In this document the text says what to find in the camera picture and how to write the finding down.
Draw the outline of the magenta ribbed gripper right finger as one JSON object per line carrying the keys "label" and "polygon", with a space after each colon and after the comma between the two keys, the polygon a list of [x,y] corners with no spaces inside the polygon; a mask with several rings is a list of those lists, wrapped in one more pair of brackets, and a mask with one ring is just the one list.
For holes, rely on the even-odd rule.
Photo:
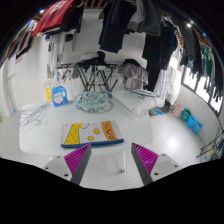
{"label": "magenta ribbed gripper right finger", "polygon": [[131,154],[134,158],[143,185],[152,183],[151,172],[159,155],[136,143],[133,143],[131,146]]}

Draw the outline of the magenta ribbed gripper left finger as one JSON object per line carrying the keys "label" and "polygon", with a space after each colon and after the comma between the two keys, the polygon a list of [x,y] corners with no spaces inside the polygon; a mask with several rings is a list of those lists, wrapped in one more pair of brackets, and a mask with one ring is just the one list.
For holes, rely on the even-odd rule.
{"label": "magenta ribbed gripper left finger", "polygon": [[71,182],[79,185],[91,156],[91,145],[86,144],[67,154],[64,160],[72,174]]}

